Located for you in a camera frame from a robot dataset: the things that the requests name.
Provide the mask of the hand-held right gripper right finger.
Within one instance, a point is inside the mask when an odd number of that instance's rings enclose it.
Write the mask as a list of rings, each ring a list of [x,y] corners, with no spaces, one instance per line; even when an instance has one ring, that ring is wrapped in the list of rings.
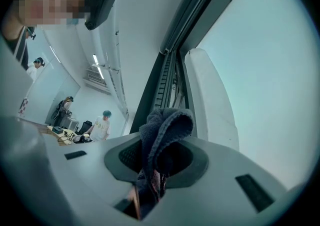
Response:
[[[193,152],[184,171],[168,178],[164,197],[145,217],[152,226],[264,226],[277,214],[285,187],[240,152],[195,137],[182,145]]]

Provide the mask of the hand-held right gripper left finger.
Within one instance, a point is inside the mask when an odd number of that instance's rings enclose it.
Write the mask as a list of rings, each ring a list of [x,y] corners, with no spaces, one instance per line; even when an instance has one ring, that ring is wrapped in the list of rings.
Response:
[[[114,178],[104,163],[105,154],[138,133],[104,142],[60,146],[51,134],[42,134],[54,177],[76,220],[131,220],[114,206],[132,185]]]

